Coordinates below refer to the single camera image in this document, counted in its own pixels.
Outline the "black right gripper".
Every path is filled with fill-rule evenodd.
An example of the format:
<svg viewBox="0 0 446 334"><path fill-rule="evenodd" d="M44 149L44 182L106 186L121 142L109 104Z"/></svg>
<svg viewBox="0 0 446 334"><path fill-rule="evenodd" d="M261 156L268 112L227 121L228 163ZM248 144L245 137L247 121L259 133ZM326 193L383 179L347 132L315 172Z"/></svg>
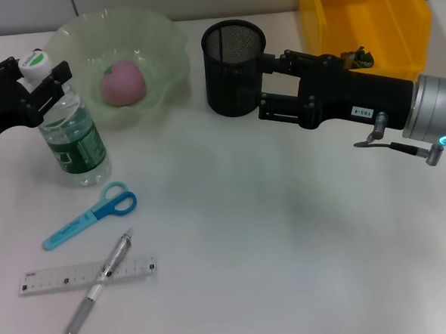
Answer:
<svg viewBox="0 0 446 334"><path fill-rule="evenodd" d="M301 75L298 97L262 93L257 97L260 120L285 122L315 130L328 119L374 124L387 115L387 127L402 130L411 109L414 83L405 79L343 69L344 60L285 50L262 55L262 72Z"/></svg>

